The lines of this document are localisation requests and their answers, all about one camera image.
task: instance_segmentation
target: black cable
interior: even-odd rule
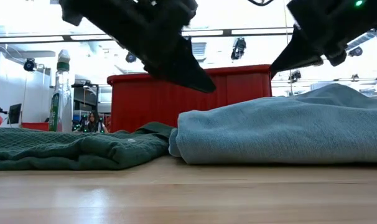
[[[268,4],[272,3],[274,0],[268,0],[267,2],[256,2],[255,0],[248,0],[250,3],[256,5],[256,6],[267,6]]]

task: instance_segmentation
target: camera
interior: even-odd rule
[[[133,63],[137,60],[137,58],[136,58],[136,56],[134,56],[134,54],[132,54],[131,52],[128,52],[125,60],[127,61],[127,63]]]
[[[233,52],[231,53],[232,60],[238,60],[244,55],[246,49],[246,42],[243,37],[237,38],[233,44]]]
[[[24,70],[27,72],[34,72],[37,70],[37,64],[35,63],[34,58],[27,58],[26,62],[24,63]]]
[[[349,51],[348,55],[351,57],[359,57],[363,54],[363,49],[361,47],[356,47],[355,49]]]
[[[302,78],[302,74],[299,70],[296,70],[296,71],[293,71],[290,75],[289,75],[289,83],[295,83],[295,82],[298,82],[299,79]]]

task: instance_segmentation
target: green towel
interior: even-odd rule
[[[160,123],[131,134],[0,128],[0,170],[121,170],[167,154],[171,130]]]

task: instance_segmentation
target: blue cloth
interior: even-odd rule
[[[182,113],[169,152],[188,164],[377,162],[377,99],[333,84]]]

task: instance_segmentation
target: person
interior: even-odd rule
[[[108,133],[108,130],[106,126],[100,122],[99,115],[96,111],[92,111],[89,114],[88,118],[88,132],[90,133],[96,133],[104,131],[104,133]]]

